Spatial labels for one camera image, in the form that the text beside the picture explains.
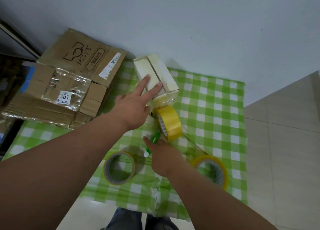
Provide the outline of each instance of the green and white checkered cloth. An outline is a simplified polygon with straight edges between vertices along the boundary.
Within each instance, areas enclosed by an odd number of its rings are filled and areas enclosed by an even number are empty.
[[[184,136],[171,144],[182,152],[187,161],[205,153],[221,159],[229,174],[227,192],[247,204],[247,138],[243,116],[245,84],[182,70],[169,70],[180,88],[173,107],[184,129]],[[133,62],[125,60],[115,79],[114,89],[104,104],[103,113],[114,106],[118,95],[133,91],[137,83]],[[186,208],[168,179],[152,170],[152,154],[148,158],[143,156],[146,146],[142,137],[150,138],[156,129],[155,119],[149,116],[142,127],[126,132],[107,153],[105,159],[116,151],[127,151],[133,156],[136,171],[129,182],[120,186],[110,185],[103,175],[104,159],[79,197],[154,216],[190,220]],[[66,132],[67,129],[26,121],[4,159]],[[129,170],[131,164],[122,160],[116,167],[119,170]]]

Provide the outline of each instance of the jeans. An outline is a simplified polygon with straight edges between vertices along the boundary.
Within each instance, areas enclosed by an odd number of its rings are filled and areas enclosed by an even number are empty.
[[[141,212],[118,207],[108,226],[101,230],[142,230]],[[167,216],[147,215],[145,230],[179,230]]]

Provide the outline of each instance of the white box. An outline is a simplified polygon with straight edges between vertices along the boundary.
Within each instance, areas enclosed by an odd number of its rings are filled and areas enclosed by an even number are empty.
[[[133,63],[139,81],[147,74],[150,75],[150,81],[145,87],[145,91],[152,89],[159,81],[162,82],[162,88],[148,104],[152,109],[161,108],[174,102],[179,93],[179,87],[158,54],[136,58]]]

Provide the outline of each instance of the hand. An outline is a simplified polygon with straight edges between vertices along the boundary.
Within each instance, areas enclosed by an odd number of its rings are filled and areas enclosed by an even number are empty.
[[[109,114],[118,119],[119,123],[123,123],[126,131],[137,129],[146,122],[151,109],[146,104],[162,87],[162,82],[159,82],[152,89],[141,95],[149,80],[150,75],[146,75],[133,92],[127,95],[119,95],[115,100],[115,106],[109,112]]]
[[[177,167],[187,164],[181,152],[164,140],[158,140],[156,145],[144,136],[143,141],[152,153],[152,169],[157,174],[168,177]]]

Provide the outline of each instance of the yellow tape roll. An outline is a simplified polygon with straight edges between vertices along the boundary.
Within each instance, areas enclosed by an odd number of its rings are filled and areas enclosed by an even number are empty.
[[[131,170],[131,173],[129,175],[129,177],[127,177],[126,179],[124,180],[117,180],[115,179],[112,175],[111,175],[111,170],[110,170],[110,167],[111,167],[111,163],[112,161],[117,157],[117,156],[121,156],[121,155],[126,155],[130,160],[131,160],[131,163],[132,163],[132,170]],[[117,151],[113,154],[110,155],[110,157],[108,157],[106,159],[106,161],[104,162],[104,165],[103,165],[103,174],[104,174],[104,177],[106,178],[106,180],[112,184],[112,185],[123,185],[125,183],[127,183],[133,176],[134,176],[134,172],[135,172],[135,169],[136,169],[136,165],[134,163],[134,158],[127,152],[124,152],[124,151]]]
[[[168,141],[182,136],[182,127],[177,112],[171,106],[157,109],[161,130]]]
[[[227,169],[221,160],[211,155],[202,155],[192,162],[192,166],[198,169],[202,163],[210,163],[213,166],[215,172],[215,179],[213,182],[226,190],[228,187],[229,176]]]

